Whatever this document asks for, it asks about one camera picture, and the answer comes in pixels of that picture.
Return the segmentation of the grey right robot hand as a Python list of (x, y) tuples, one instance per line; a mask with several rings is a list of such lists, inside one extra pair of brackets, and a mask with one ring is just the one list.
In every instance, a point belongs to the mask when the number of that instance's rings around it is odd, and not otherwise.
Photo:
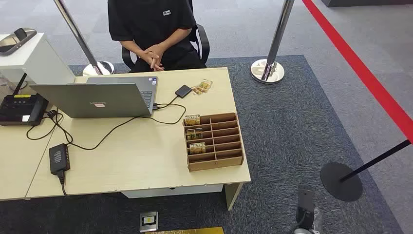
[(314, 220), (310, 232), (313, 234), (323, 233), (323, 216), (321, 210), (317, 206), (314, 208)]

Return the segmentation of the person's left hand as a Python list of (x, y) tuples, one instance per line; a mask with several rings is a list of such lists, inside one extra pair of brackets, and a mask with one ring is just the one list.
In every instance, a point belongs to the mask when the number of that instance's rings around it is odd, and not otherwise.
[(164, 52), (167, 50), (167, 47), (162, 44), (155, 44), (144, 51), (145, 54), (155, 55), (155, 58), (158, 61), (161, 61)]

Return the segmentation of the person's right hand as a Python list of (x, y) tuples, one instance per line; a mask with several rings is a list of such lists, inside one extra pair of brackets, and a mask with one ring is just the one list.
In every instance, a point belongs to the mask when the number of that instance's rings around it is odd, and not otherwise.
[(160, 63), (160, 56), (155, 54), (152, 51), (140, 51), (138, 53), (140, 59), (145, 61), (149, 66), (150, 69), (153, 71), (164, 71), (164, 67)]

